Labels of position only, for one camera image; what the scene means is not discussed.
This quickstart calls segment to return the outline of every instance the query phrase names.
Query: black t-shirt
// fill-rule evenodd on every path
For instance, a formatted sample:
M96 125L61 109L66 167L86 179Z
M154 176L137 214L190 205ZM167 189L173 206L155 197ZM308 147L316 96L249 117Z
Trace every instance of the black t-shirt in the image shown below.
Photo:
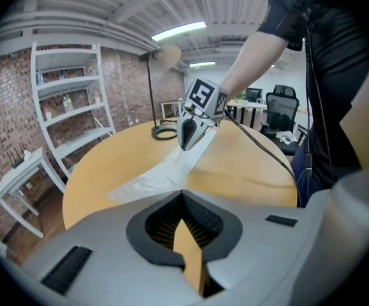
M301 17L285 34L279 33L278 25L295 2L268 0L268 11L258 31L281 37L289 42L288 48L299 50L306 36L305 27L309 28L336 181L359 169L359 161L340 121L350 110L351 101L369 72L369 40L356 18L338 4L333 8L322 9L321 13L310 17L310 20ZM305 47L308 50L308 40L305 41ZM308 137L310 153L313 155L312 176L322 189L327 189L332 185L331 169L319 97L308 57L307 89L313 113L313 125Z

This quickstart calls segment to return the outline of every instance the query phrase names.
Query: wooden table top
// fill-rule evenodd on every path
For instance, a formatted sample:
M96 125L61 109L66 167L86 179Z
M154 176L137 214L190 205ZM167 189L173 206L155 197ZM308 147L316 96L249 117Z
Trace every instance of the wooden table top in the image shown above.
M149 171L178 147L177 139L153 139L152 127L153 122L146 122L125 129L97 144L81 159L64 193L65 228L98 210L117 206L108 193ZM247 130L289 165L267 137ZM295 207L297 199L290 174L226 120L190 172L188 189L280 207Z

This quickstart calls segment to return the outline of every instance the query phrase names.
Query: desk lamp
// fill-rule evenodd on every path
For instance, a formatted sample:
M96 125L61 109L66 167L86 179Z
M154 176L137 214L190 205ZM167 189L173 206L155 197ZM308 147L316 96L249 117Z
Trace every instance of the desk lamp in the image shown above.
M152 103L152 113L153 113L153 121L154 127L152 128L152 136L156 140L170 140L174 137L177 137L177 130L168 126L158 126L156 123L156 115L154 113L154 102L153 102L153 92L152 92L152 80L150 78L150 67L149 63L152 63L152 66L160 72L168 71L170 68L174 67L176 63L180 60L182 52L180 48L176 45L168 45L163 48L158 48L157 50L147 52L139 56L140 61L145 61L147 65L147 78L148 78L148 88L150 91L150 102ZM174 132L174 135L168 137L158 136L160 133L165 131Z

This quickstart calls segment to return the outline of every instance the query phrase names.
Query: fluorescent light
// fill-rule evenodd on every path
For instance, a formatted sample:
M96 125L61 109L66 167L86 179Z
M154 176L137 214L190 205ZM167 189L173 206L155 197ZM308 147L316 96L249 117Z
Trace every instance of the fluorescent light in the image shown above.
M195 22L187 25L178 26L172 29L168 29L167 31L161 32L152 36L152 39L155 41L160 41L165 38L169 38L170 36L193 31L195 29L205 28L206 25L204 22Z
M208 62L199 62L197 64L190 64L191 68L200 67L200 66L213 66L215 61L208 61Z

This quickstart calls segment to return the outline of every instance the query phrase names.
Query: office chair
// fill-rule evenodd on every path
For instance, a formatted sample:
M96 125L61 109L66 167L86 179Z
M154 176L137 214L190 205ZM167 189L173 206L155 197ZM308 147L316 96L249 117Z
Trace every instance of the office chair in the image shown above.
M290 96L292 98L296 97L296 92L293 87L285 86L285 85L275 85L273 89L273 93Z
M293 156L299 148L297 142L289 145L276 138L278 131L293 131L294 118L299 107L299 100L285 94L268 93L266 95L267 118L260 133L273 141L286 155Z
M245 99L248 102L257 102L257 99L262 98L262 89L248 88L245 91Z

